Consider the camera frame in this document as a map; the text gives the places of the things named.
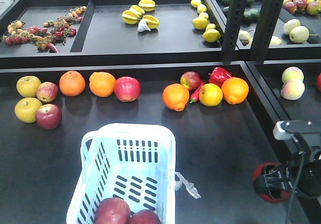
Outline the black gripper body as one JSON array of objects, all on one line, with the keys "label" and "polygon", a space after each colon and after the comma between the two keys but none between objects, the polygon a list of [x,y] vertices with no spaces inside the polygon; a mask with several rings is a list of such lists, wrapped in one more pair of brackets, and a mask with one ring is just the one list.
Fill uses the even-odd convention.
[{"label": "black gripper body", "polygon": [[284,163],[293,177],[291,195],[306,199],[320,197],[320,120],[278,121],[276,140],[291,140],[297,151]]}]

